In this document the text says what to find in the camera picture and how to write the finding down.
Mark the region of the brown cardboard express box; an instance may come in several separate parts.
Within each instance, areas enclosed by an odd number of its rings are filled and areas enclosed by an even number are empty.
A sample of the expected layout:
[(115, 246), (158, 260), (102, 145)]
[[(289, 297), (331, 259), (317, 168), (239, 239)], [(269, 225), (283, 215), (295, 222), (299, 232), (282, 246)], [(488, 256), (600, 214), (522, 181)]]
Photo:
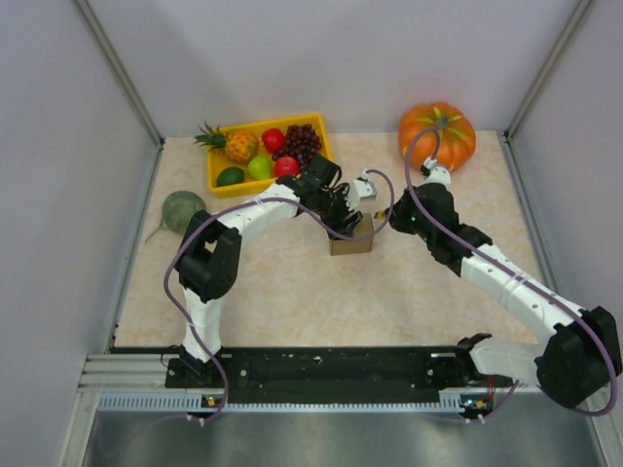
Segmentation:
[(373, 218), (369, 213), (362, 214), (352, 227), (347, 227), (344, 234), (351, 234), (353, 240), (343, 240), (329, 236), (329, 253), (331, 256), (364, 254), (372, 251), (374, 231)]

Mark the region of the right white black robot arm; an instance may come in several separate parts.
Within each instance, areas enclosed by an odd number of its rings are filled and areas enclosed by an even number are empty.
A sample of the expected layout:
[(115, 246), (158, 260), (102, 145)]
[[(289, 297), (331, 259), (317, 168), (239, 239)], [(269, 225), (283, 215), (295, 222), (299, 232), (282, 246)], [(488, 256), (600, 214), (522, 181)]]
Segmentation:
[(521, 343), (479, 334), (461, 341), (465, 353), (454, 362), (461, 382), (509, 377), (572, 410), (605, 386), (617, 388), (622, 358), (612, 314), (562, 298), (513, 264), (488, 235), (460, 220), (444, 185), (406, 188), (385, 216), (395, 231), (420, 237), (437, 263), (495, 298), (535, 338)]

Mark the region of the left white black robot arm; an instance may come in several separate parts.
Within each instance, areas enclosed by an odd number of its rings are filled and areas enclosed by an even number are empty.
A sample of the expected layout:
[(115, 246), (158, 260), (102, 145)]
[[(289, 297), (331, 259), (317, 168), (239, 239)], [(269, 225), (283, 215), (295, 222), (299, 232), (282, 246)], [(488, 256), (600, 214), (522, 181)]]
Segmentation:
[(284, 175), (252, 200), (217, 218), (198, 211), (184, 235), (192, 241), (175, 265), (187, 314), (180, 359), (197, 384), (207, 386), (220, 376), (221, 364), (210, 355), (221, 348), (219, 334), (225, 295), (238, 277), (242, 247), (276, 224), (309, 209), (330, 230), (353, 235), (362, 214), (356, 208), (374, 199), (376, 188), (367, 173), (341, 183), (341, 168), (316, 157), (298, 175)]

